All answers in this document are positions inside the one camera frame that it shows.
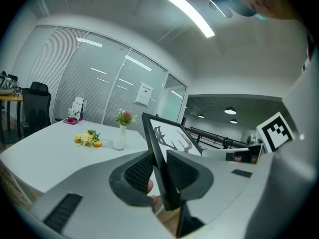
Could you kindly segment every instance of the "blue mask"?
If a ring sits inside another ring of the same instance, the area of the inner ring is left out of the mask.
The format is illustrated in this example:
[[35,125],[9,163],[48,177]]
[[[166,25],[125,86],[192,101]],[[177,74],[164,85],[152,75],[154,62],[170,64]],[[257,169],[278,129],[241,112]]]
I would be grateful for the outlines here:
[[255,17],[260,19],[260,20],[267,20],[268,18],[267,17],[264,17],[264,16],[261,16],[260,14],[255,14]]

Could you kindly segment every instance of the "pink tray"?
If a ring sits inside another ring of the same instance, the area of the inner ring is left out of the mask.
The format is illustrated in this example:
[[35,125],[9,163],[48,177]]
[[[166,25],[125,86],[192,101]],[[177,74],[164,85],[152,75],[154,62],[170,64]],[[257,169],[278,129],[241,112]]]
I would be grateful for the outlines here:
[[67,124],[70,124],[70,125],[75,125],[75,124],[77,124],[79,121],[76,120],[76,119],[74,119],[73,122],[68,122],[68,119],[65,119],[63,122],[64,122],[64,123],[67,123]]

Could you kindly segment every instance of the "vase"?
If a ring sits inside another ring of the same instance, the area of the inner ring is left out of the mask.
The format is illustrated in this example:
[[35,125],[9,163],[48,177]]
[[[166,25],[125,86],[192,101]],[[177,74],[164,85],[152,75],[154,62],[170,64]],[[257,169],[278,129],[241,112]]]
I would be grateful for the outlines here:
[[124,147],[126,145],[125,130],[126,130],[126,126],[125,125],[120,125],[119,133],[118,133],[118,135],[116,136],[116,138],[113,141],[114,149],[117,149],[117,150],[124,149]]

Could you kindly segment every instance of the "cap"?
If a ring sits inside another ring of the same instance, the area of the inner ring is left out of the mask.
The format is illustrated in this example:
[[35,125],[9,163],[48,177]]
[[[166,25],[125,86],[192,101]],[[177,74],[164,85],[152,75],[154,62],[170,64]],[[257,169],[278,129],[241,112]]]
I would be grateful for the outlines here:
[[238,14],[246,17],[251,17],[256,14],[253,10],[250,10],[240,0],[209,0],[209,7],[213,10],[219,10],[225,17],[231,18],[233,13],[229,8],[237,12]]

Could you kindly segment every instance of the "black picture frame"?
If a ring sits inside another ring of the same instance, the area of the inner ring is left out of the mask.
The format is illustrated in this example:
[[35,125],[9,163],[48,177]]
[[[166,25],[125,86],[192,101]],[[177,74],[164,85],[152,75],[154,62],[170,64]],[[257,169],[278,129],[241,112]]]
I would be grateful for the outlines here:
[[148,148],[150,151],[154,153],[153,159],[153,170],[156,177],[156,181],[159,186],[159,191],[161,194],[162,202],[164,204],[166,211],[175,210],[176,208],[180,207],[180,196],[179,192],[173,185],[171,178],[168,175],[166,162],[163,157],[162,151],[160,149],[160,145],[156,138],[151,120],[157,120],[166,124],[170,124],[173,126],[177,126],[185,133],[185,135],[189,138],[193,146],[199,151],[200,155],[202,155],[201,147],[193,140],[193,138],[189,135],[189,133],[185,130],[185,128],[176,122],[165,120],[157,116],[153,116],[147,113],[142,114],[142,121],[146,136],[146,142],[148,144]]

